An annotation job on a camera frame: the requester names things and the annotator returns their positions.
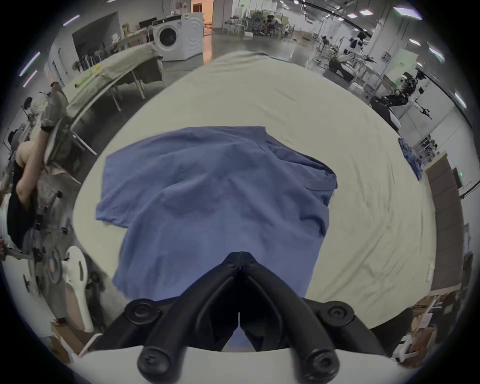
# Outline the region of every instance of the white washing machine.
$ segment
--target white washing machine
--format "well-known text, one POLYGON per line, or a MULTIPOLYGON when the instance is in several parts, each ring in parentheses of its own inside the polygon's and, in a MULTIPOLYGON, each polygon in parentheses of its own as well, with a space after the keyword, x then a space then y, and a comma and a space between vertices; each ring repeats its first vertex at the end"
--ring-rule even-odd
POLYGON ((152 23, 163 61, 187 60, 204 50, 204 14, 173 15, 152 23))

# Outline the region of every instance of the folded clothing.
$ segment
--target folded clothing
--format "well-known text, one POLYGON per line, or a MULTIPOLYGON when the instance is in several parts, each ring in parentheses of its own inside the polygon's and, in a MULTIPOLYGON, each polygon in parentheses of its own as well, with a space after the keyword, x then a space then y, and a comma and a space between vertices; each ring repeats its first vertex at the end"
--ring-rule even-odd
POLYGON ((325 164, 265 127, 189 127, 106 158, 97 220, 128 228, 113 282, 131 299, 184 292, 250 252, 304 296, 337 188, 325 164))
POLYGON ((403 157, 412 167, 415 176, 417 176, 417 180, 421 180, 422 170, 419 158, 412 152, 410 146, 401 137, 398 139, 398 143, 400 144, 400 148, 402 148, 403 157))

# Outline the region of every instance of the white tablecloth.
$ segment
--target white tablecloth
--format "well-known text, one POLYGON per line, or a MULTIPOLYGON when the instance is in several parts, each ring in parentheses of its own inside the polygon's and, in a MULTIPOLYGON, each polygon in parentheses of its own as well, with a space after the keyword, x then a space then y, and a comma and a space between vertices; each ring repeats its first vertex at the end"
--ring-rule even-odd
POLYGON ((107 275, 115 273, 126 230, 95 220, 105 157, 162 132, 219 125, 263 125, 336 173, 330 226, 307 298, 342 300, 372 328, 429 292, 436 245, 430 187, 426 176, 417 181, 395 131, 329 80, 246 52, 216 59, 162 91, 99 156, 77 197, 73 227, 107 275))

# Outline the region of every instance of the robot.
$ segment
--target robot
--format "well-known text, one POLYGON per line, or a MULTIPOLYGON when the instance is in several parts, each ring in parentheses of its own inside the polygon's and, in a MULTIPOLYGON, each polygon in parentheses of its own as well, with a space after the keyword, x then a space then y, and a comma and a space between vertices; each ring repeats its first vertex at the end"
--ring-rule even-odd
POLYGON ((363 55, 361 51, 363 50, 364 45, 366 43, 363 41, 367 35, 363 32, 359 32, 356 37, 352 37, 350 41, 349 48, 343 51, 343 55, 339 56, 335 59, 331 59, 328 63, 330 71, 337 74, 340 71, 341 76, 344 78, 345 81, 350 83, 355 75, 352 73, 352 70, 348 67, 342 65, 342 63, 356 60, 359 62, 372 62, 375 63, 374 60, 370 56, 363 55))
POLYGON ((416 109, 418 109, 421 114, 427 116, 429 119, 432 119, 430 117, 430 111, 422 107, 417 102, 419 97, 424 92, 422 85, 423 81, 426 79, 425 74, 421 70, 417 70, 415 77, 410 75, 408 72, 405 72, 404 75, 406 76, 407 80, 403 83, 403 86, 400 89, 396 89, 393 95, 381 97, 379 102, 387 108, 405 105, 409 102, 416 109))

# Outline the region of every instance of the cable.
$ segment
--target cable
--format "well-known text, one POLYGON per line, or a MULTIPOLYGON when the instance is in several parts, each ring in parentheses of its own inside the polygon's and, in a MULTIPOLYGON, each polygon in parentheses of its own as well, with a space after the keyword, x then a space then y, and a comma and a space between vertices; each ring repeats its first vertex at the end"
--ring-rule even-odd
POLYGON ((469 193, 473 192, 475 189, 477 189, 478 185, 480 184, 480 180, 475 183, 473 187, 471 187, 468 191, 466 191, 464 194, 460 195, 460 200, 463 200, 469 193))

